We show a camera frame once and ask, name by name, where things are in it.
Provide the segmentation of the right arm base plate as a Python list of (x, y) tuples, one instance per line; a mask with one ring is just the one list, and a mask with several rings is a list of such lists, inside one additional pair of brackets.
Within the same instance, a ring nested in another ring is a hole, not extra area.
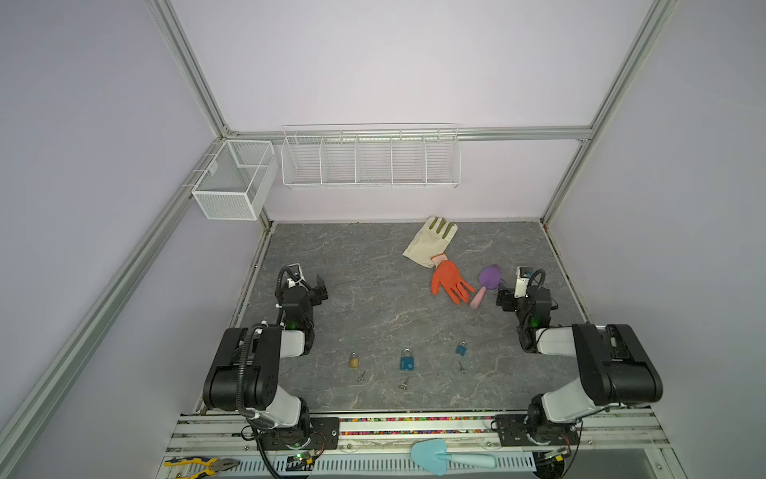
[(580, 444), (575, 424), (546, 423), (534, 428), (529, 421), (528, 415), (522, 413), (498, 414), (491, 421), (490, 429), (498, 435), (504, 447), (575, 447)]

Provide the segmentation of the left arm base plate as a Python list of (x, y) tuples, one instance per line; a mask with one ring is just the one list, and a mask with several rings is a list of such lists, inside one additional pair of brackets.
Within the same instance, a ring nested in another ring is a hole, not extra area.
[(340, 418), (311, 416), (306, 430), (300, 427), (277, 428), (259, 435), (267, 451), (335, 450), (340, 439)]

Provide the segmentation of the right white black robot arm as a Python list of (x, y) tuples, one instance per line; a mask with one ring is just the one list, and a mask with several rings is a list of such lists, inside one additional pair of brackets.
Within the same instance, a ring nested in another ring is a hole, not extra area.
[(545, 287), (529, 287), (524, 297), (501, 287), (496, 305), (516, 315), (524, 352), (576, 359), (577, 378), (531, 400), (522, 422), (530, 441), (548, 444), (559, 435), (566, 436), (581, 419), (662, 399), (659, 373), (629, 325), (577, 323), (555, 327), (551, 312), (556, 306)]

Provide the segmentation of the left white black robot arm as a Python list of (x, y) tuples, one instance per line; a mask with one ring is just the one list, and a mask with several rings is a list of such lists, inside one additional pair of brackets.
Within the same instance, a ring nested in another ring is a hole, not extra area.
[(315, 341), (313, 309), (328, 299), (322, 277), (311, 285), (298, 263), (282, 267), (275, 286), (276, 320), (231, 327), (203, 384), (203, 405), (236, 412), (256, 431), (311, 435), (306, 402), (279, 385), (280, 362), (308, 355)]

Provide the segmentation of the brass padlock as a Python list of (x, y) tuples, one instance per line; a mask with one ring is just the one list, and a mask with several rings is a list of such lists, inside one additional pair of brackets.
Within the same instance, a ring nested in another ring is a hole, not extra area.
[(360, 365), (360, 360), (356, 352), (351, 353), (348, 361), (348, 366), (353, 369), (357, 369)]

